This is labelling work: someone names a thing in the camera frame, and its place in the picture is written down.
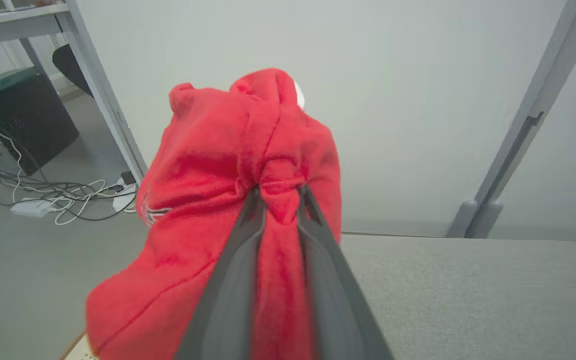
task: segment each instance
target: table surface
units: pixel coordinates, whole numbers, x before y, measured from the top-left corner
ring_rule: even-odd
[[[19,21],[29,18],[37,18],[40,16],[66,13],[69,11],[70,9],[68,8],[68,4],[55,4],[55,5],[34,7],[32,9],[10,11],[6,13],[0,13],[0,24],[11,23],[13,21]]]
[[[576,359],[576,241],[343,235],[342,248],[398,360]]]

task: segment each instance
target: gray floor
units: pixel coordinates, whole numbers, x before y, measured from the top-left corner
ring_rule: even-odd
[[[43,167],[48,178],[116,182],[128,167],[93,99],[79,96],[66,108],[80,137]],[[11,190],[0,186],[0,200],[10,202]],[[85,214],[113,211],[100,202]],[[0,360],[57,360],[84,329],[87,293],[134,259],[146,239],[135,214],[60,227],[54,218],[16,216],[0,206]]]

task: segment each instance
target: red fleece cloth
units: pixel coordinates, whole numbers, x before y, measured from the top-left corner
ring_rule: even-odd
[[[277,69],[230,91],[176,86],[174,112],[137,194],[151,225],[128,268],[90,292],[86,329],[102,360],[170,360],[249,191],[267,205],[254,305],[255,360],[310,360],[298,189],[310,185],[337,241],[339,158],[327,127]]]

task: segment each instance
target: black computer tower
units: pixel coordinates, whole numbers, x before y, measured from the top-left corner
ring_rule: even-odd
[[[0,129],[15,144],[21,145],[17,146],[22,153],[19,164],[26,176],[34,174],[37,166],[44,166],[79,135],[48,76],[38,73],[34,67],[0,75]],[[0,164],[10,155],[14,166],[5,167],[18,169],[16,151],[1,137],[0,153]]]

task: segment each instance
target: white power adapter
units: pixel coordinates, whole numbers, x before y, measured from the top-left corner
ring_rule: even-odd
[[[135,195],[132,193],[134,193],[136,189],[137,185],[132,184],[126,186],[121,192],[117,193],[117,197],[112,199],[112,207],[115,212],[121,212],[122,209],[135,200]]]
[[[13,214],[25,217],[42,218],[45,217],[46,214],[54,212],[55,210],[55,207],[48,200],[25,197],[22,201],[23,202],[18,202],[10,208],[10,211]]]

